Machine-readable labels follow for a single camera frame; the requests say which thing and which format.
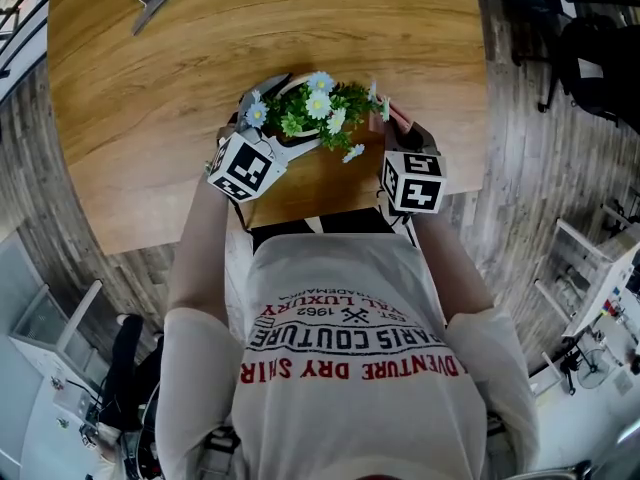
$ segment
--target cable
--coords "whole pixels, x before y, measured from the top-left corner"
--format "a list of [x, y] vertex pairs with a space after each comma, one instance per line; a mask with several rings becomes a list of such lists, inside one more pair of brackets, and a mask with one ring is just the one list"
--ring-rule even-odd
[[93, 401], [94, 401], [96, 404], [99, 404], [99, 403], [100, 403], [100, 401], [99, 401], [95, 396], [93, 396], [93, 395], [91, 394], [91, 391], [89, 391], [87, 388], [85, 388], [82, 384], [78, 384], [77, 382], [73, 382], [73, 381], [71, 381], [71, 380], [69, 380], [69, 379], [67, 379], [67, 383], [68, 383], [68, 384], [72, 384], [72, 385], [74, 385], [74, 386], [78, 386], [80, 389], [84, 389], [84, 390], [87, 392], [87, 394], [88, 394], [88, 395], [93, 399]]
[[[380, 188], [377, 192], [376, 192], [376, 199], [378, 198], [378, 196], [380, 195], [381, 192], [384, 192], [384, 188]], [[382, 212], [382, 206], [380, 206], [380, 204], [378, 203], [378, 212], [380, 212], [380, 215], [382, 215], [382, 218], [385, 220], [385, 222], [387, 222], [386, 217], [384, 216], [384, 213]], [[407, 234], [409, 235], [409, 240], [411, 240], [411, 243], [413, 244], [414, 247], [416, 247], [416, 242], [413, 239], [413, 237], [411, 236], [411, 231], [410, 229], [407, 227], [407, 222], [409, 222], [409, 218], [410, 215], [408, 213], [404, 213], [404, 214], [400, 214], [396, 217], [396, 220], [393, 221], [393, 223], [389, 224], [389, 222], [387, 222], [387, 224], [389, 224], [389, 227], [391, 227], [391, 231], [393, 231], [393, 227], [398, 223], [398, 221], [400, 219], [403, 219], [402, 224], [407, 228]]]
[[98, 398], [102, 399], [102, 390], [104, 389], [104, 383], [107, 380], [107, 376], [105, 375], [104, 378], [102, 379], [102, 382], [100, 383], [100, 388], [98, 388]]
[[405, 223], [404, 227], [407, 228], [407, 235], [409, 235], [409, 240], [411, 240], [411, 243], [417, 249], [418, 246], [416, 245], [416, 241], [413, 239], [413, 235], [411, 234], [411, 228], [409, 228], [409, 221]]
[[159, 387], [160, 387], [160, 382], [156, 384], [156, 387], [153, 390], [153, 393], [151, 393], [151, 396], [149, 397], [147, 406], [144, 408], [144, 411], [142, 413], [142, 430], [138, 434], [138, 442], [136, 443], [136, 469], [138, 470], [138, 478], [143, 478], [142, 472], [140, 471], [140, 461], [138, 460], [138, 450], [140, 449], [140, 440], [142, 439], [142, 433], [144, 432], [144, 420], [147, 418], [147, 411], [149, 410], [151, 401], [153, 400], [153, 397], [156, 396], [156, 392], [158, 391]]
[[271, 158], [272, 160], [275, 160], [275, 159], [276, 159], [276, 154], [275, 154], [275, 152], [273, 151], [273, 147], [271, 146], [271, 144], [269, 144], [269, 141], [264, 140], [262, 137], [260, 137], [260, 138], [258, 139], [258, 142], [264, 142], [267, 146], [269, 146], [269, 149], [271, 150], [271, 153], [270, 153], [269, 155], [267, 155], [267, 156], [268, 156], [269, 158]]
[[242, 230], [245, 233], [248, 233], [249, 235], [251, 235], [251, 231], [249, 230], [249, 228], [247, 228], [247, 223], [244, 220], [244, 215], [242, 215], [242, 210], [240, 209], [240, 205], [238, 204], [238, 202], [235, 199], [232, 199], [229, 196], [227, 196], [227, 198], [229, 199], [229, 201], [231, 201], [231, 204], [233, 205], [233, 209], [236, 211], [236, 215], [238, 216], [238, 220], [240, 221], [240, 225], [242, 226]]

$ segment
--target green leaves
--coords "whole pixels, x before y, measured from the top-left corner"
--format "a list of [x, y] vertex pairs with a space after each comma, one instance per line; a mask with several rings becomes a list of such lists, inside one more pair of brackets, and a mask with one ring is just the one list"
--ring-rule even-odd
[[282, 131], [287, 137], [293, 137], [296, 133], [300, 133], [303, 130], [305, 119], [302, 116], [294, 116], [291, 112], [280, 121]]
[[351, 131], [364, 123], [364, 115], [369, 112], [380, 112], [382, 105], [377, 101], [369, 101], [368, 91], [362, 85], [352, 82], [349, 84], [337, 84], [330, 94], [331, 108], [344, 108], [345, 121], [342, 130], [331, 135], [328, 130], [327, 119], [314, 119], [309, 116], [306, 103], [311, 95], [311, 88], [302, 84], [281, 98], [265, 96], [263, 101], [269, 108], [267, 124], [272, 129], [280, 130], [287, 137], [293, 137], [295, 133], [317, 129], [322, 143], [330, 150], [344, 149], [348, 151], [351, 144]]

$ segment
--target white t-shirt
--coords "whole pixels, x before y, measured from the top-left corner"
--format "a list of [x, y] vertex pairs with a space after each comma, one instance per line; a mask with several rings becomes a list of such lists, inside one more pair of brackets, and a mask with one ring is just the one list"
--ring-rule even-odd
[[167, 480], [195, 478], [203, 438], [230, 413], [241, 478], [477, 479], [488, 409], [520, 469], [532, 464], [537, 420], [511, 319], [491, 309], [445, 330], [422, 253], [404, 238], [275, 237], [247, 287], [244, 350], [206, 313], [165, 320], [156, 437]]

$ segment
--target wooden floor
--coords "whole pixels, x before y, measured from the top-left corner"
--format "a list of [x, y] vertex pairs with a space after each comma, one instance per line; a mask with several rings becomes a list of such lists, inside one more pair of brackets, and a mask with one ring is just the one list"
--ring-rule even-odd
[[[552, 110], [539, 114], [536, 103], [546, 92], [547, 69], [516, 68], [510, 60], [511, 37], [523, 27], [510, 21], [501, 0], [480, 3], [491, 108], [484, 188], [449, 198], [443, 212], [498, 302], [511, 311], [534, 369], [543, 350], [552, 353], [559, 346], [563, 329], [532, 287], [554, 221], [562, 216], [596, 238], [599, 205], [613, 197], [623, 201], [628, 186], [639, 181], [640, 139], [624, 125], [617, 129], [573, 108], [561, 91]], [[103, 280], [103, 296], [83, 330], [107, 357], [117, 330], [115, 311], [141, 313], [150, 330], [159, 328], [174, 246], [109, 257], [101, 253], [62, 160], [46, 61], [0, 106], [0, 126], [0, 225], [24, 218], [20, 236], [65, 310], [73, 310], [94, 279]], [[232, 315], [243, 304], [250, 254], [241, 232], [229, 237]]]

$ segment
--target white daisy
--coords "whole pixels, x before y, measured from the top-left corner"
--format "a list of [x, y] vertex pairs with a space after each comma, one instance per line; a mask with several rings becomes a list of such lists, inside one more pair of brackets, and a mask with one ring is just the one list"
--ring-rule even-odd
[[371, 82], [371, 87], [369, 87], [369, 95], [367, 96], [367, 99], [369, 101], [377, 101], [377, 96], [376, 96], [376, 88], [377, 88], [377, 84], [376, 81], [374, 80], [373, 82]]
[[333, 113], [327, 118], [327, 126], [331, 135], [335, 135], [342, 129], [342, 125], [344, 124], [344, 118], [346, 115], [347, 109], [339, 108], [338, 110], [334, 110]]
[[382, 120], [386, 123], [389, 120], [391, 100], [388, 97], [382, 99]]
[[328, 73], [325, 73], [324, 71], [316, 71], [307, 81], [307, 85], [311, 87], [313, 91], [322, 91], [329, 94], [336, 83]]
[[313, 91], [307, 100], [307, 112], [315, 119], [322, 119], [331, 111], [329, 95], [323, 91]]
[[244, 117], [246, 118], [247, 123], [249, 123], [249, 126], [260, 128], [267, 120], [268, 110], [269, 109], [262, 101], [256, 101], [251, 104]]
[[353, 160], [357, 156], [360, 156], [362, 153], [364, 153], [364, 144], [356, 144], [344, 156], [344, 158], [342, 159], [342, 163], [346, 164], [348, 162], [351, 162], [351, 160]]

